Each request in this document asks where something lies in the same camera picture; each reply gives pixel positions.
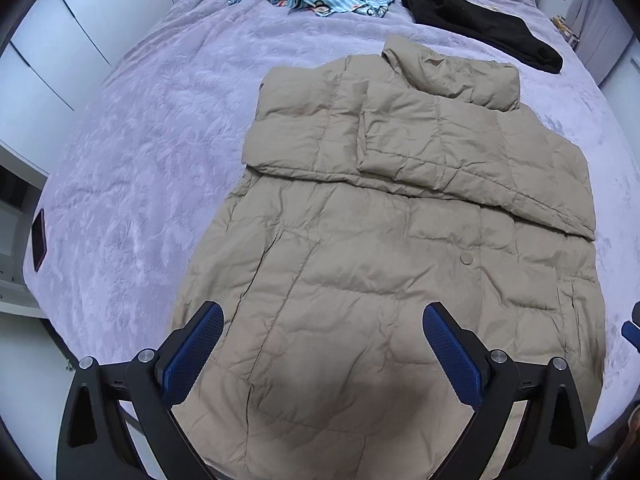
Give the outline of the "white wardrobe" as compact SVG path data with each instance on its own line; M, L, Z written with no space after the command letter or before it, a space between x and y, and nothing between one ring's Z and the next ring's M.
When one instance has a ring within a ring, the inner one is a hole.
M178 0L35 0L1 55L1 163L36 188L112 68Z

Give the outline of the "black folded garment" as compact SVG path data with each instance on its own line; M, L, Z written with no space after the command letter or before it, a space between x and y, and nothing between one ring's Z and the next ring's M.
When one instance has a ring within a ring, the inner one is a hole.
M494 47L521 63L558 74L563 58L535 37L517 16L489 10L468 0L400 0L416 24L454 32Z

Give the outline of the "beige puffer jacket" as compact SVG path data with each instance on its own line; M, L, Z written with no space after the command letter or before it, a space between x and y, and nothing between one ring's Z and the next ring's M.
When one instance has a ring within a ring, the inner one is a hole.
M570 364L596 410L605 306L582 151L510 64L401 36L262 80L239 185L195 248L172 322L224 334L175 414L235 479L425 479L471 412L424 338L443 304L491 348Z

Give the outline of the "grey curtain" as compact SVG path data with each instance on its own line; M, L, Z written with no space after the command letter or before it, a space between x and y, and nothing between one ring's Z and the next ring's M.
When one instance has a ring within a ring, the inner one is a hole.
M582 0L572 29L579 38L576 55L600 86L623 56L634 33L613 0Z

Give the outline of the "lavender plush bed blanket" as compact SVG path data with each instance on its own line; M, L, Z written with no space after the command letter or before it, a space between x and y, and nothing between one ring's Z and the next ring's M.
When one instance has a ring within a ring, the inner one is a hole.
M639 387L638 352L620 333L639 298L639 167L608 101L534 0L471 1L519 16L562 55L556 75L520 67L521 98L588 160L605 300L598 434ZM270 68L377 54L393 34L506 62L486 44L416 24L399 3L382 18L319 18L267 0L178 1L105 79L40 198L47 253L24 275L70 350L116 362L166 334L191 252L241 177Z

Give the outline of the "black smartphone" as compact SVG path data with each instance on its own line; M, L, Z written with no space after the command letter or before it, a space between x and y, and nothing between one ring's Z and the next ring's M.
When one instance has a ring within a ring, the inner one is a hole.
M44 258L47 255L47 237L46 237L46 216L44 215L44 209L41 208L37 212L34 221L32 222L32 263L34 264L34 271L38 272L43 264Z

